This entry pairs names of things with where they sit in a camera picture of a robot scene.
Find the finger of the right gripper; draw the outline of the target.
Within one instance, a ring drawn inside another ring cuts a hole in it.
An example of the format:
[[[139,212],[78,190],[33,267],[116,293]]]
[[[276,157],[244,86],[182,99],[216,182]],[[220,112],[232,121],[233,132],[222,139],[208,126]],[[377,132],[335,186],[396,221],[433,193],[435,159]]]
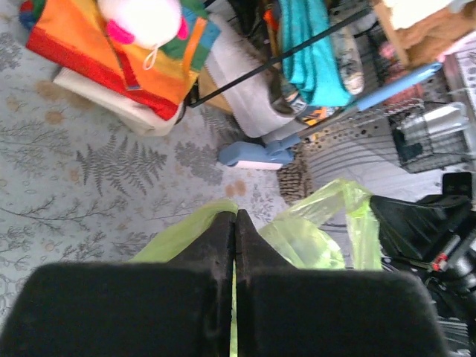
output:
[[[370,207],[380,224],[385,253],[409,260],[428,259],[452,210],[449,199],[438,195],[419,202],[372,196]]]

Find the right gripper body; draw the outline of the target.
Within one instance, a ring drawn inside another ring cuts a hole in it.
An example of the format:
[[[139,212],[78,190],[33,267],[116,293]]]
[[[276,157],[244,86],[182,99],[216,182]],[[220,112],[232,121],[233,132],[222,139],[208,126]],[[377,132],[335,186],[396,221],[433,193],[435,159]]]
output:
[[[430,235],[431,267],[420,272],[424,284],[441,295],[475,296],[475,174],[445,173],[440,194],[417,201],[438,208],[437,231]]]

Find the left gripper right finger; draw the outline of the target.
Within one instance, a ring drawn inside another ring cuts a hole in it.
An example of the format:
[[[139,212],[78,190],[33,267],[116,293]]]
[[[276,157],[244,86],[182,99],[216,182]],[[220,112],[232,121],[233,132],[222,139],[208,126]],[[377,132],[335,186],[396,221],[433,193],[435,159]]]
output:
[[[447,356],[427,289],[402,272],[298,269],[240,210],[239,356]]]

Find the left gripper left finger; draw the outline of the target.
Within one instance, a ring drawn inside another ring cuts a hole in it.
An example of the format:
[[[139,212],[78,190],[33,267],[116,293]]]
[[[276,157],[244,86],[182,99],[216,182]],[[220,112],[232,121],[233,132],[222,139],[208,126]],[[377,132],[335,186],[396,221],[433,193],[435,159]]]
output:
[[[52,263],[25,282],[3,356],[228,356],[234,221],[167,263]]]

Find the green plastic trash bag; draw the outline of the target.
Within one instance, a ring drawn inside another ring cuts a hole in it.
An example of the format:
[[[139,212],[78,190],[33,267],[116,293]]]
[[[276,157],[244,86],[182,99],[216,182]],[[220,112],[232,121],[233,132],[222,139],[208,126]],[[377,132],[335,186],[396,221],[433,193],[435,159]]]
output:
[[[358,270],[378,270],[381,267],[378,242],[379,225],[370,209],[370,194],[353,181],[337,179],[323,186],[300,203],[277,215],[258,234],[288,263],[298,269],[341,270],[344,258],[339,245],[321,225],[338,211],[347,212],[347,230],[353,244],[353,264]],[[213,239],[223,239],[221,214],[232,213],[237,218],[238,207],[229,200],[211,202],[170,226],[153,238],[135,256],[137,263],[169,263],[191,253],[193,259],[204,257],[202,248]],[[236,243],[233,240],[234,317],[231,336],[226,343],[231,355],[237,353],[237,282]]]

